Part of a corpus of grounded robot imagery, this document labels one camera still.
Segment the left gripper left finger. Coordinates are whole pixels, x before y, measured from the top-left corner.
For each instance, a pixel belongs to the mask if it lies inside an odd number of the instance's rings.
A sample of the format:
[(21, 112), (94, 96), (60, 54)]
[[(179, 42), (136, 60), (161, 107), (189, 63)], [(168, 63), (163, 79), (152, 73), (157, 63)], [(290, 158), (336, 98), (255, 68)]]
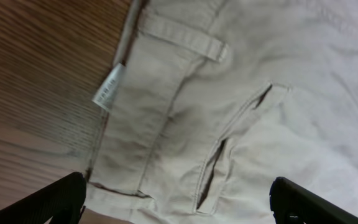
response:
[(0, 210), (0, 224), (78, 224), (85, 198), (86, 180), (73, 172)]

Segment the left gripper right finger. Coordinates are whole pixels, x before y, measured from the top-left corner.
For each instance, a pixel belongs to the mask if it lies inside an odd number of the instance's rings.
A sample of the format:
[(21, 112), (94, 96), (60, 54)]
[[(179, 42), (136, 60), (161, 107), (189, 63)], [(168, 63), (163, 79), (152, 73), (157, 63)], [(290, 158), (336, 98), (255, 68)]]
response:
[(269, 199), (276, 224), (358, 224), (358, 217), (285, 177), (273, 181)]

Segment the beige shorts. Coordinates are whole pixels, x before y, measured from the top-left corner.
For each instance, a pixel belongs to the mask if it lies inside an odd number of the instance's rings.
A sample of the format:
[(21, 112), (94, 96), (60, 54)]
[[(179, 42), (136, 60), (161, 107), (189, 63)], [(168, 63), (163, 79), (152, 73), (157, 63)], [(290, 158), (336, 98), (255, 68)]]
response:
[(273, 223), (278, 176), (358, 216), (358, 1), (149, 1), (89, 209)]

